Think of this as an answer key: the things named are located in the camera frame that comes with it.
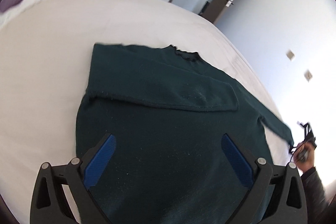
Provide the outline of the black jacket sleeve forearm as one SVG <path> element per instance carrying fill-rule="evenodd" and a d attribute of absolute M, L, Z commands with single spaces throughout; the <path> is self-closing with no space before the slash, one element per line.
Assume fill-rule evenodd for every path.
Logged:
<path fill-rule="evenodd" d="M 335 197 L 327 202 L 321 179 L 315 167 L 302 174 L 301 181 L 306 198 L 307 223 L 336 224 Z"/>

